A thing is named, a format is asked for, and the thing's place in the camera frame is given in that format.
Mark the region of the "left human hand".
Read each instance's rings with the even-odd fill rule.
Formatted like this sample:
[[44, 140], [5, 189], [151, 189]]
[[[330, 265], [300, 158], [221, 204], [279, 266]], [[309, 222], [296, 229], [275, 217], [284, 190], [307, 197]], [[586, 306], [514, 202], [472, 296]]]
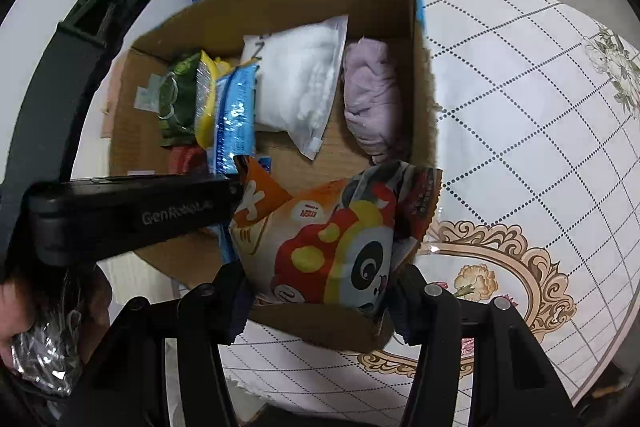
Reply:
[[[93, 270], [89, 295], [86, 297], [88, 317], [80, 322], [78, 355], [88, 363], [110, 327], [113, 297], [112, 286], [100, 268]], [[27, 332], [50, 305], [50, 298], [32, 295], [32, 287], [20, 279], [9, 279], [1, 284], [1, 361], [14, 372], [12, 358], [13, 338]]]

